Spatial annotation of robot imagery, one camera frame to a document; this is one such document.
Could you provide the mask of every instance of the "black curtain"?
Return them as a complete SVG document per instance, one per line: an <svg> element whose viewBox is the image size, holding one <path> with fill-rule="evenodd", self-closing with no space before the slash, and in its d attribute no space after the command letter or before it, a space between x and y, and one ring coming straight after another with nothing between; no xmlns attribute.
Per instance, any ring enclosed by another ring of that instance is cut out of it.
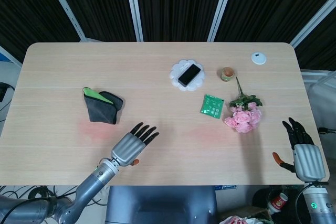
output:
<svg viewBox="0 0 336 224"><path fill-rule="evenodd" d="M0 45L23 62L36 42L79 41L58 0L0 0Z"/></svg>
<svg viewBox="0 0 336 224"><path fill-rule="evenodd" d="M336 9L295 48L301 69L336 70Z"/></svg>
<svg viewBox="0 0 336 224"><path fill-rule="evenodd" d="M327 0L228 0L215 41L291 42Z"/></svg>
<svg viewBox="0 0 336 224"><path fill-rule="evenodd" d="M144 41L206 41L218 0L138 0Z"/></svg>
<svg viewBox="0 0 336 224"><path fill-rule="evenodd" d="M129 0L67 0L86 37L136 41Z"/></svg>

